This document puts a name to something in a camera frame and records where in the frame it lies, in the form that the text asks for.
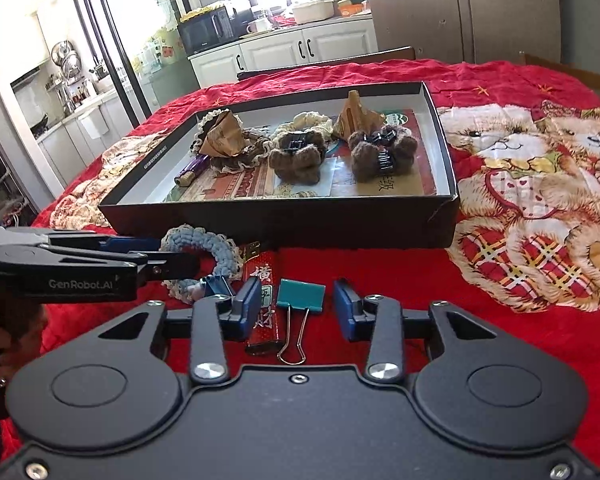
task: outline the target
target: orange container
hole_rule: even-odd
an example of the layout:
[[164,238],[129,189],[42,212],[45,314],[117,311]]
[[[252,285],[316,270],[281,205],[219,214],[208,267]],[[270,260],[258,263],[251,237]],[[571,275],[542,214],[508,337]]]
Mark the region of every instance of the orange container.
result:
[[340,15],[342,16],[353,16],[354,14],[357,14],[359,12],[362,12],[363,10],[363,6],[362,4],[350,4],[350,5],[343,5],[340,6]]

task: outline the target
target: dark chair back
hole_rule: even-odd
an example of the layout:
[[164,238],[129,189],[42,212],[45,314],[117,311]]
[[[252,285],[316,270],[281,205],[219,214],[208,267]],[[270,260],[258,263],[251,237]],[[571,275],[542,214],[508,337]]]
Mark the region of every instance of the dark chair back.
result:
[[309,63],[301,66],[285,66],[282,68],[271,68],[269,70],[254,70],[252,72],[238,72],[238,81],[244,81],[250,77],[257,75],[271,75],[277,74],[278,72],[284,72],[285,70],[293,70],[295,68],[302,68],[305,66],[336,66],[343,65],[345,63],[358,63],[360,65],[366,63],[380,63],[382,61],[388,61],[390,59],[416,59],[416,51],[412,46],[404,46],[402,48],[394,48],[393,50],[385,50],[383,52],[374,52],[373,54],[365,54],[364,56],[356,57],[344,57],[342,59],[334,59],[332,61],[319,61],[316,63]]
[[553,61],[543,59],[542,57],[532,56],[531,54],[527,54],[526,52],[520,52],[520,64],[542,66],[544,68],[550,68],[551,70],[555,70],[556,72],[568,74],[579,80],[588,88],[600,91],[600,74],[597,74],[595,72],[588,72],[587,70],[581,70],[579,68],[574,68],[569,65],[554,63]]

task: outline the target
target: bed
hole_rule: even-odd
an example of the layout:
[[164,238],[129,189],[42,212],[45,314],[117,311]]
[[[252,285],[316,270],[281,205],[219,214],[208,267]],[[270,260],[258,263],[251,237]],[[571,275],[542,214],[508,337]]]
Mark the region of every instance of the bed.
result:
[[[34,225],[112,233],[97,204],[161,136],[197,110],[305,89],[423,80],[438,107],[461,191],[448,250],[279,251],[281,275],[323,283],[345,276],[360,294],[381,293],[404,307],[451,301],[567,362],[584,378],[589,409],[575,445],[600,466],[600,99],[580,82],[508,62],[448,65],[434,60],[307,67],[261,75],[184,96],[158,110],[94,161]],[[50,304],[49,351],[148,299],[167,301],[160,283],[133,303]],[[227,344],[232,373],[271,362]],[[366,343],[341,337],[326,301],[304,336],[308,364],[362,364]],[[187,365],[187,342],[168,359]],[[417,369],[421,349],[408,347]],[[6,454],[18,445],[4,428]]]

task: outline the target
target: microwave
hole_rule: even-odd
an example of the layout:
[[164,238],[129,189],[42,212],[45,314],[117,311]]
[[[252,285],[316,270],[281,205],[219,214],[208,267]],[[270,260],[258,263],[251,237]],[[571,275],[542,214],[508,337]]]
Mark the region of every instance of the microwave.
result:
[[193,56],[236,38],[226,7],[210,10],[178,25],[187,56]]

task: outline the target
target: human hand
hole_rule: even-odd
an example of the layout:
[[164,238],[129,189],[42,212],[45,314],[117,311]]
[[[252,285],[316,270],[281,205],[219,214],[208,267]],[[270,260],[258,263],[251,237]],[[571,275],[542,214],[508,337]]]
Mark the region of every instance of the human hand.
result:
[[19,339],[0,328],[0,388],[7,385],[13,375],[25,364],[40,355],[42,331],[46,326],[44,308],[29,320],[28,331]]

